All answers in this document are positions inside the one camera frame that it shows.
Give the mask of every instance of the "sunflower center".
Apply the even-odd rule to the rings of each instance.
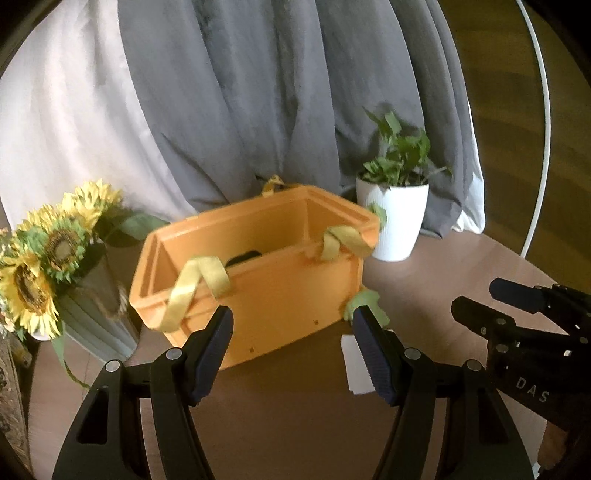
[[[64,270],[76,259],[76,245],[80,237],[72,230],[55,230],[49,235],[46,254],[50,265],[56,270]]]
[[[43,308],[47,302],[46,296],[35,284],[33,272],[26,265],[19,265],[14,272],[18,296],[27,306],[27,310],[37,314],[43,314]]]

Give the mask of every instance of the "white flower pot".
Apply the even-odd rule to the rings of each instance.
[[[390,187],[357,179],[357,203],[365,208],[376,203],[388,215],[372,256],[385,262],[406,260],[413,251],[421,229],[429,185]]]

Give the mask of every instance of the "white curtain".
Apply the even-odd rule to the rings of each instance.
[[[129,74],[117,0],[63,0],[0,78],[0,197],[11,226],[102,178],[127,205],[194,214],[162,158]]]

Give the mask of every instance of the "wooden floor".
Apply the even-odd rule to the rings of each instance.
[[[520,252],[540,183],[544,106],[514,0],[440,0],[457,44],[485,176],[485,233]],[[591,293],[591,88],[550,26],[530,10],[550,85],[550,174],[528,259]]]

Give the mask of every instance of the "orange plastic crate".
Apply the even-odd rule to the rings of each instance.
[[[174,223],[145,241],[129,295],[148,327],[162,318],[180,270],[194,255],[224,264],[248,251],[262,255],[227,269],[232,290],[216,300],[201,282],[181,324],[166,337],[183,346],[219,305],[234,314],[234,335],[222,368],[304,338],[342,318],[361,284],[363,260],[341,247],[321,261],[327,227],[355,227],[374,246],[379,220],[364,208],[311,186],[257,197]]]

